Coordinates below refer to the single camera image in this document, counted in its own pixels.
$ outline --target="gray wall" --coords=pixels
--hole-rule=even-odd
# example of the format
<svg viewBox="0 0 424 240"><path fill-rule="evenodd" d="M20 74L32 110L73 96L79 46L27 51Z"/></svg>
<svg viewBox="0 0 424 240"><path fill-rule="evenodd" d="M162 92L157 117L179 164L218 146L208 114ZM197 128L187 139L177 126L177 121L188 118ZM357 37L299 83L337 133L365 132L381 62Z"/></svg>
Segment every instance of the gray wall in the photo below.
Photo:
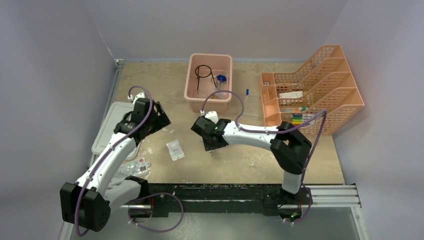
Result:
<svg viewBox="0 0 424 240"><path fill-rule="evenodd" d="M115 63L81 0L0 2L0 239L57 239Z"/></svg>
<svg viewBox="0 0 424 240"><path fill-rule="evenodd" d="M115 58L307 59L347 0L84 0Z"/></svg>
<svg viewBox="0 0 424 240"><path fill-rule="evenodd" d="M349 0L340 43L366 107L333 136L371 239L423 239L424 3Z"/></svg>

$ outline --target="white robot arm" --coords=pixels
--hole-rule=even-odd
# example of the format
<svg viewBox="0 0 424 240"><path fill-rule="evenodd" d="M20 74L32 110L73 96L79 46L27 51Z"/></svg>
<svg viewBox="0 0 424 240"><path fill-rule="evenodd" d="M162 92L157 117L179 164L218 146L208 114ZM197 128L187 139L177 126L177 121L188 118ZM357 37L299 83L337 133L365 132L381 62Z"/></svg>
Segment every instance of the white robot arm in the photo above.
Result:
<svg viewBox="0 0 424 240"><path fill-rule="evenodd" d="M78 225L98 232L106 225L112 212L125 203L146 195L148 182L134 176L129 176L121 184L108 189L118 168L137 145L171 123L161 104L152 101L154 107L150 115L137 129L136 126L148 113L150 100L144 98L144 94L139 94L133 104L133 111L127 113L116 125L108 147L93 165L75 183L66 182L60 189L62 218L65 222L74 224L77 211Z"/></svg>
<svg viewBox="0 0 424 240"><path fill-rule="evenodd" d="M271 151L284 170L282 189L290 194L296 194L301 187L304 165L312 144L298 130L286 134L272 133L292 127L293 125L288 122L270 127L244 124L237 126L234 121L218 120L215 112L208 112L205 116L197 118L191 130L202 137L205 151L231 144L249 145ZM259 130L258 132L263 133L246 132L240 128Z"/></svg>

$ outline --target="wooden board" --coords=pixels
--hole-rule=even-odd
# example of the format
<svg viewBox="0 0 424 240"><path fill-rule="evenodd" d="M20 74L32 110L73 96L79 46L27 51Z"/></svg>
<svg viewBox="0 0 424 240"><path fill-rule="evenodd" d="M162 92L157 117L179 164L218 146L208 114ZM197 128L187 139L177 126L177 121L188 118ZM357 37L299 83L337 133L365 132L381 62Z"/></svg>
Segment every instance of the wooden board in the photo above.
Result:
<svg viewBox="0 0 424 240"><path fill-rule="evenodd" d="M298 63L233 64L233 90L244 96L246 89L259 94L262 72L292 72ZM151 162L152 183L281 183L283 170L273 154L265 149L246 145L229 145L205 152L201 138L190 130L199 116L190 110L184 99L187 76L186 62L126 62L119 81L115 101L127 102L131 86L147 87L159 101L171 124L147 137L137 154ZM220 118L232 119L240 113L241 104L232 98L230 107ZM261 118L243 116L240 123L262 126ZM166 143L178 139L185 157L172 161ZM306 184L344 184L342 170L333 138L322 136L306 170Z"/></svg>

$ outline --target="pink plastic basket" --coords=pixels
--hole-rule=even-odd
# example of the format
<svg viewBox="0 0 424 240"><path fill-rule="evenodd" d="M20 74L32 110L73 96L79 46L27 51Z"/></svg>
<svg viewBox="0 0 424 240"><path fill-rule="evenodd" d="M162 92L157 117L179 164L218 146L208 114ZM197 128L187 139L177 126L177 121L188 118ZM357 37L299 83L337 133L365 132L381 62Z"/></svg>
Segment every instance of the pink plastic basket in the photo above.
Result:
<svg viewBox="0 0 424 240"><path fill-rule="evenodd" d="M200 67L197 75L195 70L201 65L209 66L212 74L208 77L201 77L198 80L198 75L207 76L211 72L207 67ZM207 53L194 53L190 56L184 98L190 104L193 112L199 112L207 96L217 90L212 80L212 75L215 78L218 75L224 75L226 82L221 83L218 89L231 91L233 86L233 58L225 54ZM228 108L231 97L229 93L218 93L216 96L209 98L205 111L224 112Z"/></svg>

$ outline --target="clear plastic package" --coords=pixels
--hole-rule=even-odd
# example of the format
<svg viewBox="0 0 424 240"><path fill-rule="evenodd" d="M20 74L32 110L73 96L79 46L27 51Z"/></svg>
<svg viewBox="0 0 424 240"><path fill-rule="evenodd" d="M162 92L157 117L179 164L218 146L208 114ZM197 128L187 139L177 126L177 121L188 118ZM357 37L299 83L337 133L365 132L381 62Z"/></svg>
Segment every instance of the clear plastic package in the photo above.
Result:
<svg viewBox="0 0 424 240"><path fill-rule="evenodd" d="M149 174L150 162L144 157L122 164L113 176L109 186L120 184L128 176L141 177Z"/></svg>
<svg viewBox="0 0 424 240"><path fill-rule="evenodd" d="M178 139L172 142L168 142L166 144L166 147L168 147L169 155L171 155L172 161L176 161L185 157L184 152L181 149L180 142L178 142Z"/></svg>

